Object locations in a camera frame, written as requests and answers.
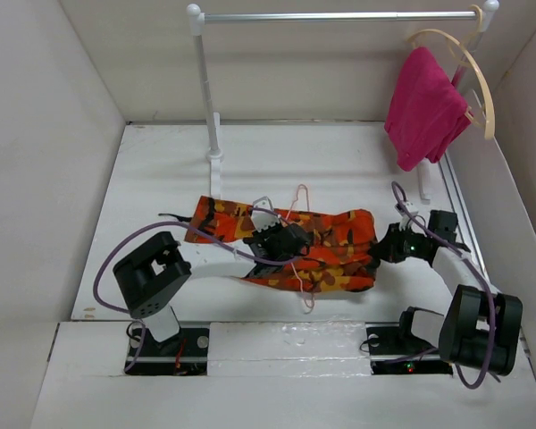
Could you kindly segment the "pink wire hanger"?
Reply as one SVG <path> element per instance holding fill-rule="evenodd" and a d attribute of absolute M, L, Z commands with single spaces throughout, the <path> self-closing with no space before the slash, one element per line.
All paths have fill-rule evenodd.
<path fill-rule="evenodd" d="M 299 195 L 300 195 L 300 192 L 303 191 L 304 192 L 304 195 L 305 195 L 305 202 L 306 202 L 306 210 L 307 211 L 310 211 L 310 197 L 309 197 L 309 188 L 303 184 L 303 183 L 300 183 L 297 185 L 297 188 L 296 188 L 296 194 L 289 206 L 289 210 L 285 216 L 285 219 L 288 220 L 290 218 L 290 215 L 292 213 L 292 211 L 295 209 L 296 207 L 296 204 L 299 200 Z M 301 299 L 303 301 L 303 305 L 304 305 L 304 308 L 305 308 L 305 311 L 304 313 L 305 314 L 310 314 L 313 310 L 314 310 L 314 306 L 315 306 L 315 298 L 314 298 L 314 294 L 312 292 L 307 292 L 305 290 L 305 287 L 304 287 L 304 279 L 299 275 L 297 269 L 296 269 L 296 266 L 294 264 L 291 265 L 291 268 L 292 268 L 292 271 L 293 271 L 293 274 L 295 275 L 296 279 L 298 280 L 298 284 L 299 284 L 299 288 L 300 288 L 300 295 L 301 295 Z"/>

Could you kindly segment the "orange camouflage trousers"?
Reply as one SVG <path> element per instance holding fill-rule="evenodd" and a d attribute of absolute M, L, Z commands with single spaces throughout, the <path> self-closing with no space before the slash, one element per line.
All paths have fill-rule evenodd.
<path fill-rule="evenodd" d="M 254 226 L 249 208 L 246 203 L 202 196 L 192 216 L 175 215 L 174 218 L 230 243 L 252 236 Z M 275 212 L 285 218 L 288 210 L 277 208 Z M 363 292 L 373 287 L 376 268 L 369 249 L 377 239 L 371 212 L 364 209 L 340 214 L 292 211 L 289 221 L 311 235 L 309 253 L 294 263 L 307 292 Z M 276 290 L 300 292 L 291 265 L 251 282 Z"/>

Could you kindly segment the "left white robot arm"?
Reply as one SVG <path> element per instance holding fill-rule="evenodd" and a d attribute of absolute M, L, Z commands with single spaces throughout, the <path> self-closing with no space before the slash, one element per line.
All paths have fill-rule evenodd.
<path fill-rule="evenodd" d="M 162 354 L 175 352 L 181 328 L 171 306 L 185 282 L 208 277 L 260 279 L 307 254 L 312 240 L 299 225 L 276 224 L 250 238 L 224 243 L 180 243 L 158 232 L 113 268 L 130 316 L 141 321 L 146 338 Z"/>

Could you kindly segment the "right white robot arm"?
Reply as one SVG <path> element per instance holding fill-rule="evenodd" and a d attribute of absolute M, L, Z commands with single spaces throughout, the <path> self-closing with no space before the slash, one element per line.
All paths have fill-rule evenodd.
<path fill-rule="evenodd" d="M 452 300 L 437 340 L 440 357 L 459 366 L 506 376 L 515 366 L 523 303 L 499 292 L 476 268 L 470 249 L 456 240 L 457 215 L 432 210 L 429 222 L 396 205 L 401 220 L 372 245 L 373 261 L 401 263 L 409 257 L 427 262 L 444 281 Z"/>

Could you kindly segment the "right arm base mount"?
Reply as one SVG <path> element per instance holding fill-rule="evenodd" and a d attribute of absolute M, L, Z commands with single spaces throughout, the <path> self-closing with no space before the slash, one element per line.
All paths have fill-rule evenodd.
<path fill-rule="evenodd" d="M 453 374 L 452 365 L 439 358 L 434 346 L 403 334 L 398 323 L 366 323 L 364 327 L 359 349 L 370 359 L 372 375 Z"/>

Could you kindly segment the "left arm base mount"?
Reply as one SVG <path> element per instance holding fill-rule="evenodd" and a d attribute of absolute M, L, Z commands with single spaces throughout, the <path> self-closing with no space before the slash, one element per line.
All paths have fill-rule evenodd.
<path fill-rule="evenodd" d="M 137 376 L 201 376 L 207 374 L 209 325 L 180 328 L 164 342 L 156 341 L 140 324 L 126 329 L 129 347 L 123 372 Z"/>

